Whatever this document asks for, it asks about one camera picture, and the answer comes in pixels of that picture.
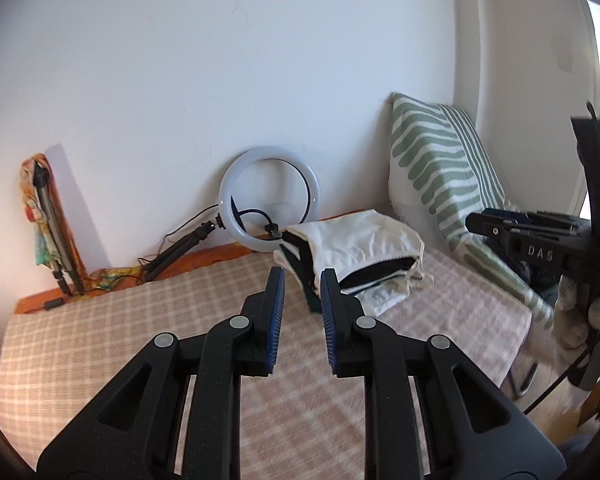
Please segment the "black camera rig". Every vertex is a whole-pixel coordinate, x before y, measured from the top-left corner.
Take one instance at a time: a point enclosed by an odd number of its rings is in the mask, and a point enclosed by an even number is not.
[[[466,218],[470,232],[496,239],[509,258],[587,285],[587,301],[578,306],[584,316],[600,297],[600,119],[591,103],[587,108],[590,118],[571,118],[571,123],[589,191],[590,221],[557,213],[495,209]],[[589,360],[568,372],[571,383],[583,390],[591,390],[600,377],[600,331],[590,329],[587,343]]]
[[[273,371],[284,275],[239,316],[178,341],[153,338],[42,453],[42,480],[238,480],[240,376]],[[558,450],[446,336],[419,341],[366,317],[321,277],[327,354],[338,377],[365,381],[365,479],[555,480]],[[184,391],[197,375],[181,476],[173,472]],[[424,475],[409,377],[415,381],[431,473]]]

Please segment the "metal rivet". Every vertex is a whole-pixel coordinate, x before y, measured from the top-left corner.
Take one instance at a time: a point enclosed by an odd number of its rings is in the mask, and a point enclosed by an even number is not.
[[[431,344],[439,350],[446,350],[451,346],[451,341],[449,341],[449,338],[446,336],[434,335],[431,338]]]
[[[155,336],[153,342],[155,343],[155,346],[159,346],[160,348],[166,348],[173,344],[173,336],[164,332],[163,334],[158,334],[157,336]]]
[[[375,319],[370,316],[360,316],[355,320],[355,324],[360,328],[373,328],[375,326]]]
[[[246,316],[236,316],[232,317],[229,321],[229,324],[233,328],[246,328],[249,326],[249,318]]]

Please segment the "plaid blanket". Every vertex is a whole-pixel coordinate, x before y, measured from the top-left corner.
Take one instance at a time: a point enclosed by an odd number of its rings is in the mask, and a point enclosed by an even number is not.
[[[263,290],[272,264],[270,254],[250,254],[13,316],[0,361],[2,431],[35,467],[48,443],[147,341],[166,330],[179,338],[207,332]],[[500,384],[528,330],[528,308],[437,251],[425,252],[425,264],[435,284],[380,319],[420,339],[445,333]],[[331,375],[321,315],[309,313],[295,280],[286,285],[275,372],[243,378],[243,478],[362,478],[363,380]]]

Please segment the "ring light stand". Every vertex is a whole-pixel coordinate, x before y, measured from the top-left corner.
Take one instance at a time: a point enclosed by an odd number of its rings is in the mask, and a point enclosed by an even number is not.
[[[227,172],[222,178],[220,184],[220,194],[218,200],[219,214],[215,218],[215,222],[204,222],[199,227],[194,229],[189,234],[180,238],[171,247],[158,254],[153,261],[144,267],[144,281],[152,282],[164,270],[170,267],[177,259],[188,253],[193,247],[198,245],[202,240],[205,240],[217,227],[226,229],[240,244],[244,247],[259,252],[271,253],[280,246],[278,239],[262,240],[251,236],[244,229],[244,225],[240,219],[240,215],[246,212],[259,212],[264,214],[269,220],[269,224],[265,227],[266,231],[272,235],[277,232],[278,226],[274,224],[268,215],[259,210],[238,211],[231,197],[233,185],[240,173],[254,162],[260,160],[281,160],[293,166],[302,175],[302,179],[306,185],[307,191],[307,207],[304,211],[304,216],[300,223],[304,221],[312,222],[318,219],[318,210],[320,208],[320,187],[318,179],[315,177],[313,170],[309,165],[297,154],[284,148],[276,146],[262,146],[247,151],[243,155],[238,156],[233,164],[230,165]]]

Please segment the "cable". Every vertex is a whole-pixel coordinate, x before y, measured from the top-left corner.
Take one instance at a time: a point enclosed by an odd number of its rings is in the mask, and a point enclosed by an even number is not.
[[[271,217],[268,214],[266,214],[264,211],[261,211],[260,209],[244,209],[244,211],[238,212],[238,215],[242,216],[242,215],[246,215],[248,213],[258,213],[258,214],[262,215],[264,218],[266,218],[267,222],[269,222],[270,224],[273,223]]]
[[[531,403],[531,405],[525,410],[525,415],[531,413],[536,408],[536,406],[538,406],[538,404],[540,404],[552,391],[554,391],[555,388],[557,388],[558,384],[565,380],[565,378],[567,378],[567,376],[578,367],[578,365],[584,360],[584,358],[588,356],[591,352],[593,352],[593,349],[599,342],[600,332],[598,332],[596,338],[589,346],[587,346],[585,351],[582,354],[580,354],[577,357],[577,359],[573,363],[571,363],[565,371],[562,372],[560,377],[558,377],[544,392],[542,392],[542,394],[536,400],[534,400]]]
[[[120,274],[119,276],[116,276],[115,278],[113,278],[113,280],[109,282],[108,286],[111,288],[111,290],[113,290],[113,283],[117,282],[118,280],[121,280],[122,278],[135,278],[140,282],[141,285],[144,283],[144,280],[142,280],[141,277],[136,276],[134,274]]]
[[[151,260],[148,258],[143,258],[143,257],[139,257],[138,258],[138,264],[140,267],[144,268],[144,266],[148,265],[151,263]]]
[[[189,220],[187,220],[182,225],[180,225],[180,227],[178,227],[174,231],[171,231],[170,233],[165,234],[164,237],[162,238],[162,242],[160,243],[160,246],[158,247],[157,255],[160,256],[160,254],[162,252],[162,248],[164,247],[164,244],[167,242],[168,237],[170,237],[171,235],[174,235],[175,233],[177,233],[179,231],[182,231],[182,229],[184,229],[187,225],[189,225],[193,220],[198,218],[198,216],[202,215],[203,213],[206,213],[209,209],[213,209],[214,207],[218,207],[218,204],[213,204],[213,205],[209,205],[208,207],[205,207],[198,214],[196,214],[195,216],[192,216]]]

